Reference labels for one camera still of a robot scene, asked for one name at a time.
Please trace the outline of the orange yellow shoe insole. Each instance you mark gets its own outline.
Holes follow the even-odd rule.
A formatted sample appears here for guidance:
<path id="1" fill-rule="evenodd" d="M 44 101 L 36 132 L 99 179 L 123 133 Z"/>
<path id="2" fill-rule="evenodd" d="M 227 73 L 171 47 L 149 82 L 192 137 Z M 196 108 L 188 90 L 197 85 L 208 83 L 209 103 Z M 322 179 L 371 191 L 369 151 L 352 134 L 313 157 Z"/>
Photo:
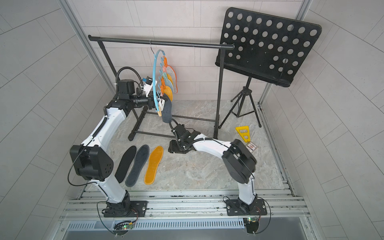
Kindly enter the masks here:
<path id="1" fill-rule="evenodd" d="M 154 183 L 157 169 L 163 158 L 163 154 L 164 148 L 162 146 L 157 146 L 150 154 L 149 164 L 144 178 L 144 183 L 146 185 L 151 185 Z"/>

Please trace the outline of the dark grey shoe insole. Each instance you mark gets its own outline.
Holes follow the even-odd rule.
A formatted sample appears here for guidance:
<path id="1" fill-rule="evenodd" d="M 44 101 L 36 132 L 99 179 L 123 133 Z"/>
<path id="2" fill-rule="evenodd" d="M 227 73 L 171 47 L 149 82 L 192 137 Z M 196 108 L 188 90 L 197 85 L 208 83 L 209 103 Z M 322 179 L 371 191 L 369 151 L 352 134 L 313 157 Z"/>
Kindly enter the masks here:
<path id="1" fill-rule="evenodd" d="M 125 185 L 127 187 L 132 187 L 136 184 L 139 175 L 141 173 L 141 170 L 143 169 L 145 163 L 147 162 L 149 158 L 149 151 L 150 148 L 148 145 L 143 145 L 139 148 L 136 156 L 135 156 L 135 161 L 133 168 L 131 169 L 126 181 Z"/>

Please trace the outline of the black shoe insole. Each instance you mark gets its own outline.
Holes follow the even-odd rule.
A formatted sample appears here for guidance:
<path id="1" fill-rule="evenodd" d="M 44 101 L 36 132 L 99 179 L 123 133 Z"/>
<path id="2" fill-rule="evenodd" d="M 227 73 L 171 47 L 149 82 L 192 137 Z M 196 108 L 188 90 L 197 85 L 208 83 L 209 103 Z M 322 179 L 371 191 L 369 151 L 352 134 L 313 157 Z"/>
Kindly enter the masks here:
<path id="1" fill-rule="evenodd" d="M 135 158 L 136 152 L 137 152 L 137 147 L 131 146 L 123 154 L 122 159 L 117 168 L 117 171 L 115 173 L 115 177 L 119 184 L 122 183 L 123 180 L 125 179 L 127 172 L 130 168 L 130 165 Z"/>

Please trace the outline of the black garment rack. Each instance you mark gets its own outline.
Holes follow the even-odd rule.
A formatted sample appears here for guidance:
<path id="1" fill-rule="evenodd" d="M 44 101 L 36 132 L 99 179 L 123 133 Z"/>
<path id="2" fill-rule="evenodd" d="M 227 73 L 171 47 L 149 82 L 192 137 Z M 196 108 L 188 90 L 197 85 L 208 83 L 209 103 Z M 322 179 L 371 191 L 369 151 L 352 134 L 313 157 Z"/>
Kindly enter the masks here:
<path id="1" fill-rule="evenodd" d="M 128 139 L 129 141 L 133 141 L 136 134 L 144 134 L 144 135 L 154 135 L 158 137 L 165 137 L 167 135 L 161 134 L 153 134 L 149 132 L 141 132 L 139 128 L 143 122 L 143 119 L 146 114 L 149 114 L 149 109 L 155 108 L 156 114 L 164 119 L 171 118 L 171 112 L 166 112 L 164 110 L 165 106 L 170 107 L 174 94 L 174 87 L 176 87 L 176 83 L 172 82 L 171 79 L 168 78 L 168 74 L 166 72 L 168 67 L 168 62 L 166 58 L 166 54 L 163 50 L 158 50 L 154 54 L 154 65 L 153 65 L 153 73 L 151 78 L 151 84 L 145 84 L 144 81 L 148 81 L 149 78 L 143 79 L 139 78 L 140 82 L 138 83 L 138 95 L 133 95 L 131 92 L 131 88 L 133 84 L 129 84 L 128 81 L 123 81 L 120 84 L 120 72 L 123 70 L 131 70 L 137 76 L 139 73 L 131 67 L 123 67 L 119 71 L 116 71 L 109 54 L 106 51 L 104 46 L 104 42 L 111 43 L 126 43 L 126 44 L 143 44 L 143 45 L 161 45 L 161 46 L 174 46 L 174 47 L 191 47 L 191 48 L 206 48 L 206 49 L 218 49 L 219 50 L 219 67 L 220 67 L 220 76 L 219 76 L 219 86 L 218 86 L 218 99 L 217 99 L 217 112 L 216 117 L 213 120 L 215 123 L 214 129 L 214 138 L 218 137 L 219 129 L 219 119 L 220 119 L 220 102 L 221 102 L 221 94 L 222 94 L 222 84 L 223 84 L 223 74 L 224 74 L 224 59 L 225 52 L 232 51 L 235 49 L 234 45 L 215 45 L 215 44 L 200 44 L 200 43 L 184 43 L 184 42 L 164 42 L 164 41 L 152 41 L 152 40 L 134 40 L 134 39 L 118 39 L 118 38 L 102 38 L 102 37 L 94 37 L 89 35 L 89 40 L 92 42 L 97 42 L 99 47 L 104 53 L 105 58 L 107 59 L 110 67 L 113 70 L 115 75 L 115 84 L 116 84 L 116 94 L 115 98 L 119 101 L 128 102 L 124 108 L 127 109 L 127 112 L 134 112 L 135 108 L 143 108 L 141 115 L 138 116 L 134 113 L 137 122 L 130 133 Z"/>

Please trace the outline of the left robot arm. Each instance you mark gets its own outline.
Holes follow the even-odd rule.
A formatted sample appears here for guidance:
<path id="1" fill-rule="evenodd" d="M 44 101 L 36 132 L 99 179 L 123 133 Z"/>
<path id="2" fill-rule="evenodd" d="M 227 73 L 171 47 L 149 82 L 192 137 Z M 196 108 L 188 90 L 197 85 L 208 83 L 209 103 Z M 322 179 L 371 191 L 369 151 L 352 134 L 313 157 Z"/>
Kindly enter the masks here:
<path id="1" fill-rule="evenodd" d="M 121 80 L 116 75 L 116 87 L 116 94 L 103 109 L 102 120 L 81 145 L 73 145 L 70 149 L 71 169 L 88 184 L 96 185 L 107 198 L 107 207 L 103 210 L 107 218 L 128 216 L 135 210 L 128 191 L 120 184 L 136 156 L 136 147 L 126 151 L 114 174 L 114 161 L 107 153 L 109 143 L 130 112 L 141 107 L 151 109 L 157 102 L 153 78 L 139 78 L 136 82 Z"/>

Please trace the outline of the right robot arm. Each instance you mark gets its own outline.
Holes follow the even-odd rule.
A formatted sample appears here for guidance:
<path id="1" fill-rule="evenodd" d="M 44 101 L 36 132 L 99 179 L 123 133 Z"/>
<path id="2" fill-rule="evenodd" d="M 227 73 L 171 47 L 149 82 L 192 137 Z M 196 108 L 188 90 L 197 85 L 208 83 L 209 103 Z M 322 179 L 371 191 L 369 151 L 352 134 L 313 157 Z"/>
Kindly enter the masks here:
<path id="1" fill-rule="evenodd" d="M 169 152 L 186 154 L 190 151 L 205 152 L 223 160 L 230 176 L 238 183 L 239 200 L 243 207 L 251 208 L 257 202 L 254 190 L 254 172 L 257 160 L 238 139 L 224 142 L 198 132 L 188 131 L 173 118 L 169 125 L 175 139 L 170 142 Z"/>

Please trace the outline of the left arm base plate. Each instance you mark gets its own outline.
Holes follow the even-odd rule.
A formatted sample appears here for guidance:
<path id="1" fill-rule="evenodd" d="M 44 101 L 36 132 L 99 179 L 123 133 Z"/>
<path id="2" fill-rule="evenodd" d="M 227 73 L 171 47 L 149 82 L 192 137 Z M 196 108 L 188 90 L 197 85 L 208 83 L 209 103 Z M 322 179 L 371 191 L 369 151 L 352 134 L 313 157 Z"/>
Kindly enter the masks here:
<path id="1" fill-rule="evenodd" d="M 147 211 L 148 201 L 131 201 L 118 204 L 107 202 L 107 208 L 102 210 L 105 218 L 144 217 Z"/>

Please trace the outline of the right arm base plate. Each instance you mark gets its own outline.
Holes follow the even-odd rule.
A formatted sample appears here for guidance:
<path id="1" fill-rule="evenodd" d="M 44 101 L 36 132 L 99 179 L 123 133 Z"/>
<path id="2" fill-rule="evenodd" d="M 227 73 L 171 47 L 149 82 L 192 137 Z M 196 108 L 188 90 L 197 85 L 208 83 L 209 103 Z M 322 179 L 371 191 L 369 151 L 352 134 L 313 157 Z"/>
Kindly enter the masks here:
<path id="1" fill-rule="evenodd" d="M 226 199 L 224 202 L 227 206 L 228 216 L 266 216 L 268 214 L 265 201 L 261 199 L 254 199 L 250 205 L 240 199 Z"/>

